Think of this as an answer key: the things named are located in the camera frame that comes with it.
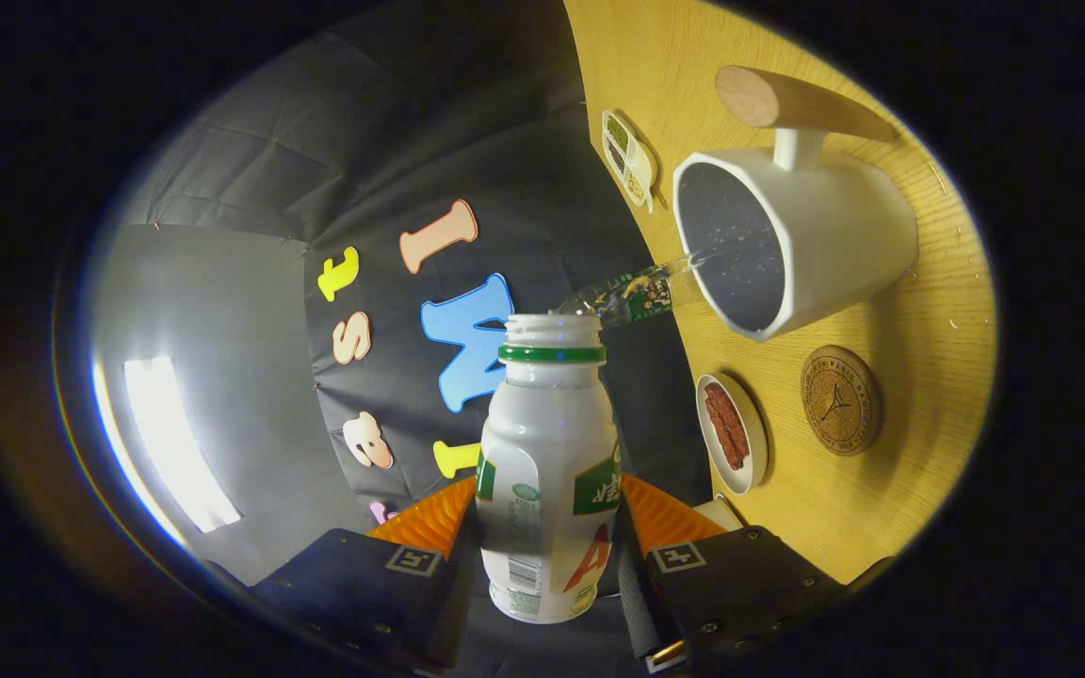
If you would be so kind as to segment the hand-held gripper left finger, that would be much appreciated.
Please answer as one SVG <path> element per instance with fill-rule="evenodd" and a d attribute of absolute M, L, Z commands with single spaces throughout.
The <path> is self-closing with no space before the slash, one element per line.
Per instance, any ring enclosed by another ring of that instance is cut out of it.
<path fill-rule="evenodd" d="M 366 535 L 329 530 L 251 592 L 329 648 L 441 674 L 458 658 L 477 579 L 476 489 L 454 482 Z"/>

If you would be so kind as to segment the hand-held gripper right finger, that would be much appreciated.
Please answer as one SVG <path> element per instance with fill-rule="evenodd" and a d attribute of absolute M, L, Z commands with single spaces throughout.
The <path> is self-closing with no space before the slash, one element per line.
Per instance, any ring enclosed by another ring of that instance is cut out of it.
<path fill-rule="evenodd" d="M 727 529 L 630 474 L 621 498 L 622 609 L 650 671 L 729 669 L 848 593 L 763 526 Z"/>

